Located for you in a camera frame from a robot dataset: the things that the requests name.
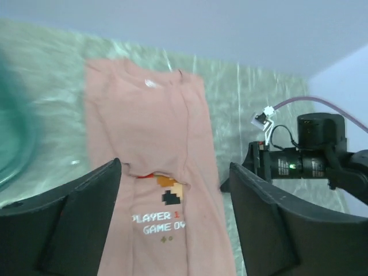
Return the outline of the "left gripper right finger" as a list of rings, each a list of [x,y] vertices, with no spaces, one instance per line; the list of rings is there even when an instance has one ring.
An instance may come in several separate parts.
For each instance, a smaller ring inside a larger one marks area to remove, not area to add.
[[[248,275],[366,275],[367,219],[304,201],[239,164],[229,186]]]

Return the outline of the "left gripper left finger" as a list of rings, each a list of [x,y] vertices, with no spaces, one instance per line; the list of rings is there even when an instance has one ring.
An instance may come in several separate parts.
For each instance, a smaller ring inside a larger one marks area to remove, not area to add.
[[[121,178],[115,158],[1,209],[1,275],[97,275]]]

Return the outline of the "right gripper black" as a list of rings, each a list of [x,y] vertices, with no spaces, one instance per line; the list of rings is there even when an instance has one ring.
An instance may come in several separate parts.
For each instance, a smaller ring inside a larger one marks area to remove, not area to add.
[[[320,151],[294,147],[271,151],[261,141],[250,142],[244,167],[265,181],[273,179],[326,179],[327,160]],[[221,185],[222,193],[230,193],[229,178]]]

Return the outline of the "pink t shirt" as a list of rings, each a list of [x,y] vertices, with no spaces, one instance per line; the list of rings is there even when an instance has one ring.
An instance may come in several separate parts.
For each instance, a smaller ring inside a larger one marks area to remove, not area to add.
[[[202,78],[89,60],[85,111],[91,165],[122,167],[99,275],[235,275]]]

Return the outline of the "teal plastic basin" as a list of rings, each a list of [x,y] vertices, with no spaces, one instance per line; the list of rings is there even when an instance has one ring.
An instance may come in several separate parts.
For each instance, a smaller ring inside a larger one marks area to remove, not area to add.
[[[1,51],[1,190],[24,173],[39,145],[39,120],[19,73]]]

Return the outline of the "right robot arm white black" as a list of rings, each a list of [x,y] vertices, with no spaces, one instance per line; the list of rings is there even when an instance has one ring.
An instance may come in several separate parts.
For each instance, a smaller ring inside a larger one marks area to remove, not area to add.
[[[367,151],[349,152],[344,117],[308,113],[297,117],[298,140],[292,147],[270,150],[264,141],[250,142],[242,166],[267,182],[274,179],[326,179],[367,203]]]

